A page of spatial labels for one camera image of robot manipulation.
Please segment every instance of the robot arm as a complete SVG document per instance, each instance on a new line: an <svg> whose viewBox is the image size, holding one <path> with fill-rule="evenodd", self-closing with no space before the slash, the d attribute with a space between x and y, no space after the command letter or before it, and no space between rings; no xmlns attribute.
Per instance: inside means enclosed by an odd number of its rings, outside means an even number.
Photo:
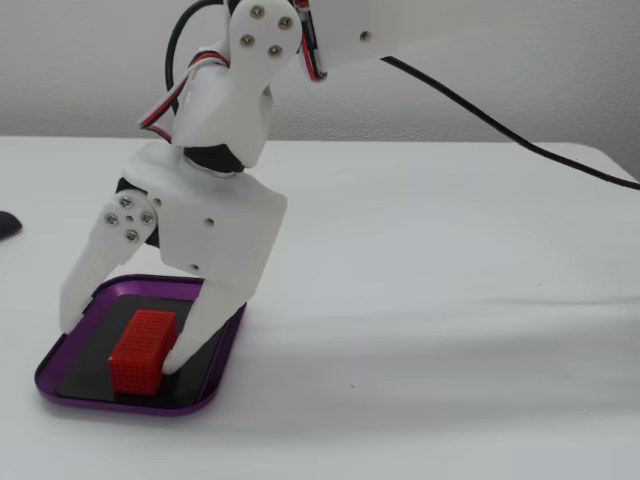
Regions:
<svg viewBox="0 0 640 480"><path fill-rule="evenodd" d="M310 78L321 81L326 68L379 57L493 13L480 0L229 0L228 7L228 32L215 50L229 64L193 67L172 144L154 142L127 163L124 188L100 213L62 287L60 323L68 333L91 293L145 242L160 248L164 263L202 277L167 374L254 295L275 243L286 199L243 173L268 138L275 75L299 53Z"/></svg>

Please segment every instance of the screw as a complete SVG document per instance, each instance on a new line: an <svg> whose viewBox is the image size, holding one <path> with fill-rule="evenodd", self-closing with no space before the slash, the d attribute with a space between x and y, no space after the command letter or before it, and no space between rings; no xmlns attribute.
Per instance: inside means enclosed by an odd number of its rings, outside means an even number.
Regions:
<svg viewBox="0 0 640 480"><path fill-rule="evenodd" d="M120 199L120 206L122 208L131 208L133 207L133 201L129 197L122 197Z"/></svg>
<svg viewBox="0 0 640 480"><path fill-rule="evenodd" d="M142 223L145 225L151 225L154 222L155 217L150 212L144 212L142 217L140 217L140 220L142 220Z"/></svg>
<svg viewBox="0 0 640 480"><path fill-rule="evenodd" d="M118 217L113 213L107 213L107 215L105 215L104 217L104 221L107 223L107 225L115 227L118 224Z"/></svg>
<svg viewBox="0 0 640 480"><path fill-rule="evenodd" d="M256 5L251 9L251 16L253 18L262 18L264 17L264 8L260 5Z"/></svg>
<svg viewBox="0 0 640 480"><path fill-rule="evenodd" d="M137 243L138 240L140 240L140 235L138 235L138 232L135 230L127 230L127 233L125 233L124 236L129 240L129 243Z"/></svg>
<svg viewBox="0 0 640 480"><path fill-rule="evenodd" d="M282 54L282 47L280 45L274 45L269 49L270 57L279 57Z"/></svg>
<svg viewBox="0 0 640 480"><path fill-rule="evenodd" d="M243 47L250 47L254 43L256 43L256 39L253 35L247 34L240 39L240 45L242 45Z"/></svg>
<svg viewBox="0 0 640 480"><path fill-rule="evenodd" d="M293 25L293 20L291 19L291 17L282 17L278 22L278 27L280 27L280 30L289 30L291 28L291 25Z"/></svg>

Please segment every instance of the red block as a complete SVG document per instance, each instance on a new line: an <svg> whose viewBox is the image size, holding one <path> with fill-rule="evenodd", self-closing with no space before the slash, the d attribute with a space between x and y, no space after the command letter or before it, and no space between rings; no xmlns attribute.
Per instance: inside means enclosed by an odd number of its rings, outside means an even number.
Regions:
<svg viewBox="0 0 640 480"><path fill-rule="evenodd" d="M176 314L138 310L109 357L116 393L155 395L162 364L176 343Z"/></svg>

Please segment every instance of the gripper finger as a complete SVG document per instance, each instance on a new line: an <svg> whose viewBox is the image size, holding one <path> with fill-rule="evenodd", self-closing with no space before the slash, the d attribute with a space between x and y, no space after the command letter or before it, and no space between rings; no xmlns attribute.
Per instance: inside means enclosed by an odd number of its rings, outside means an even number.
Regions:
<svg viewBox="0 0 640 480"><path fill-rule="evenodd" d="M102 209L89 241L62 285L60 328L70 333L82 319L93 292L127 263L156 228L156 212L144 193L126 190Z"/></svg>
<svg viewBox="0 0 640 480"><path fill-rule="evenodd" d="M206 280L193 304L182 333L169 352L162 369L165 375L177 372L249 300L222 284Z"/></svg>

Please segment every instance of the white table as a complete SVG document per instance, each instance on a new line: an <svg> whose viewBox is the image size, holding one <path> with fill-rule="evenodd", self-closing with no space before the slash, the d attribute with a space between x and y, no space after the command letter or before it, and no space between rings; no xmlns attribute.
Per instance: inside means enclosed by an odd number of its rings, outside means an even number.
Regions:
<svg viewBox="0 0 640 480"><path fill-rule="evenodd" d="M514 145L271 143L290 211L214 403L41 399L59 284L142 144L0 139L0 479L640 477L640 196Z"/></svg>

